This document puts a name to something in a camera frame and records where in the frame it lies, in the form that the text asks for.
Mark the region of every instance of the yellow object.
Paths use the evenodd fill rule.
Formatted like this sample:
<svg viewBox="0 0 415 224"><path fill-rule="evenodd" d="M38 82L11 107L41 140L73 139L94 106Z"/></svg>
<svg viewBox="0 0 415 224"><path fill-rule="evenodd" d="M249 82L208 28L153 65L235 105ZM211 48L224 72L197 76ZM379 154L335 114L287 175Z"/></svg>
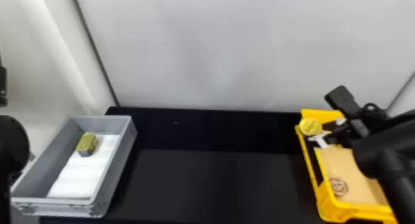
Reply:
<svg viewBox="0 0 415 224"><path fill-rule="evenodd" d="M343 117L342 113L336 110L327 111L327 110L303 109L301 110L301 114L303 116L303 119L315 118L321 123L336 121L337 118ZM342 171L336 171L336 169L332 169L332 168L326 169L324 165L324 160L322 158L322 153L324 152L323 154L326 154L327 152L325 151L330 149L330 151L341 152L341 154L350 154L351 156L353 156L351 154L350 149L344 149L340 145L330 146L327 149L314 149L314 152L316 153L317 164L318 164L318 165L315 165L314 168L318 168L318 170L321 171L322 179L323 179L321 184L317 184L316 173L313 169L311 158L308 154L306 142L304 140L304 134L301 132L300 127L298 125L295 127L295 131L300 140L304 159L306 161L307 169L310 175L312 188L314 190L314 194L316 195L317 210L318 210L318 213L321 219L327 222L335 222L335 223L344 223L344 222L347 222L349 219L381 221L384 224L397 224L398 223L395 219L395 216L392 213L391 208L387 204L373 204L371 202L345 201L347 196L349 196L352 193L353 191L352 189L354 188L353 183L355 183L355 181L348 181L345 178L345 175L338 175L338 176L341 176L342 179L346 180L349 186L349 192L343 197L335 196L334 192L332 191L332 187L330 184L330 177L327 172L330 173L330 172L335 171L338 173ZM341 151L337 151L333 147L340 148Z"/></svg>
<svg viewBox="0 0 415 224"><path fill-rule="evenodd" d="M76 151L81 156L90 156L94 153L96 146L98 145L98 139L94 133L85 133L79 139L76 147Z"/></svg>
<svg viewBox="0 0 415 224"><path fill-rule="evenodd" d="M304 135L318 135L323 131L323 124L316 118L303 118L300 121L300 130Z"/></svg>

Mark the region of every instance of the black table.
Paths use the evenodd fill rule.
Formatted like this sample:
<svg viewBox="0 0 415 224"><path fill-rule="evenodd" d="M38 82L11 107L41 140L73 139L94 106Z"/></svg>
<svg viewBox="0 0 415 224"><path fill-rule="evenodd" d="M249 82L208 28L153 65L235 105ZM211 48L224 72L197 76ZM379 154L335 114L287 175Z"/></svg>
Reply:
<svg viewBox="0 0 415 224"><path fill-rule="evenodd" d="M41 223L324 223L297 113L110 107L138 136L108 213Z"/></svg>

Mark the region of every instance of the white wall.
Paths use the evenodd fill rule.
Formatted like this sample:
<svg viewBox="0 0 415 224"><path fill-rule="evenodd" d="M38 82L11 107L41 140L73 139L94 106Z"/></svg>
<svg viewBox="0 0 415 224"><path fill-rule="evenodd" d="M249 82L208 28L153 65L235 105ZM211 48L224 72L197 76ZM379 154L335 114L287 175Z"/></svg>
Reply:
<svg viewBox="0 0 415 224"><path fill-rule="evenodd" d="M0 114L23 123L31 150L38 155L66 116L101 114L113 101L91 99L88 94L85 98L91 101L80 98L83 82L76 79L90 68L81 68L86 64L78 64L79 58L72 56L70 50L75 48L65 47L66 36L60 34L43 0L0 0L0 7L0 51L9 77L9 105L0 108ZM80 35L80 26L66 28L76 33L75 38ZM68 80L67 71L78 73L74 81ZM106 89L102 94L111 97Z"/></svg>
<svg viewBox="0 0 415 224"><path fill-rule="evenodd" d="M123 106L298 111L344 84L387 107L415 0L79 0Z"/></svg>
<svg viewBox="0 0 415 224"><path fill-rule="evenodd" d="M409 78L402 92L389 107L388 113L392 116L415 109L415 72Z"/></svg>

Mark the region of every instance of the yellow round cap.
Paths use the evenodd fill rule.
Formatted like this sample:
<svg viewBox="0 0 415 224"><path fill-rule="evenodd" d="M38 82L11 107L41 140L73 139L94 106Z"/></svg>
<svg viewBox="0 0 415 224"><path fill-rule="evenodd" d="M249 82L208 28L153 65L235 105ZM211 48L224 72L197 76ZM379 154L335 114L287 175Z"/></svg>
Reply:
<svg viewBox="0 0 415 224"><path fill-rule="evenodd" d="M318 135L323 131L323 124L315 118L304 118L300 121L300 130L304 135Z"/></svg>

